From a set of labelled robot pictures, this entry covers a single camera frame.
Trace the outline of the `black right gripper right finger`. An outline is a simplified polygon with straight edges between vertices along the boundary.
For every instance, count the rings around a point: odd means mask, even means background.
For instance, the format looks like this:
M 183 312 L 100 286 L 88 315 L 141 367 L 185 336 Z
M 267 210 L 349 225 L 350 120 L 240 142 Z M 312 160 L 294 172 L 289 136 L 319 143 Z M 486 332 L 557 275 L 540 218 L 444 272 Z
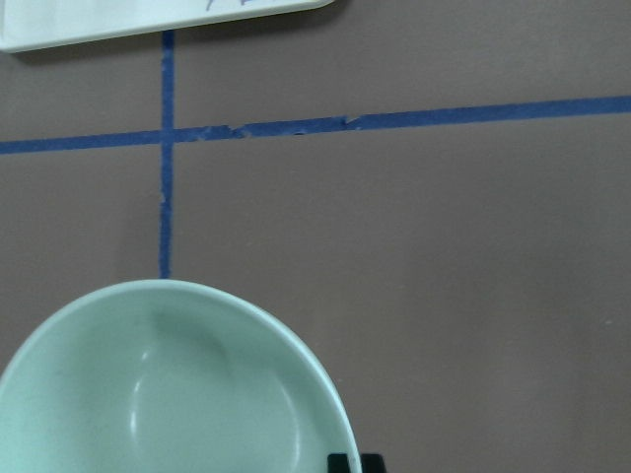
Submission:
M 379 453 L 362 453 L 360 459 L 363 473 L 386 473 L 385 460 Z

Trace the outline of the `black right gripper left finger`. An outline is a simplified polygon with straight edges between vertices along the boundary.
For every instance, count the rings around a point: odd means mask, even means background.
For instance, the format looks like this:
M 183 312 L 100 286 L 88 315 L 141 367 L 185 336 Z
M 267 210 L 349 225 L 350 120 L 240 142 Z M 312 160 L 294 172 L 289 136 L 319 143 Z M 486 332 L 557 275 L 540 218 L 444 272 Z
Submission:
M 346 453 L 330 453 L 327 456 L 327 473 L 349 473 L 349 459 Z

